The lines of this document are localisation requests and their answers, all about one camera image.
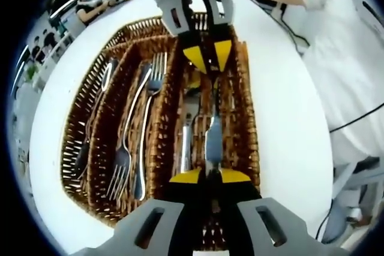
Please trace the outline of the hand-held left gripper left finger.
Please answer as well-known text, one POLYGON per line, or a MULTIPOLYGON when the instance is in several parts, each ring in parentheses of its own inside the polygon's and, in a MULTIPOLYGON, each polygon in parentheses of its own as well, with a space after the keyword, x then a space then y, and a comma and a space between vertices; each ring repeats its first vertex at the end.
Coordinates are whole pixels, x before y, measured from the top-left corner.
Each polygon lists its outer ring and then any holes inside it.
POLYGON ((205 214, 205 171, 177 174, 162 199, 146 200, 120 220, 110 239, 76 255, 192 255, 205 214))

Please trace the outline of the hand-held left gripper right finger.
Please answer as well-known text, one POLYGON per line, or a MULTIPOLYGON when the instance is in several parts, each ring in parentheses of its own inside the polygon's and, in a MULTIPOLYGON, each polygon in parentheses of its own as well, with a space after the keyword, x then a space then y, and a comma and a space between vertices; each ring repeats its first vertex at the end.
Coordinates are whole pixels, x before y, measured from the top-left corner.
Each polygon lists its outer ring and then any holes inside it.
POLYGON ((214 171, 214 202, 230 255, 348 255, 311 237, 304 220, 239 171, 214 171))

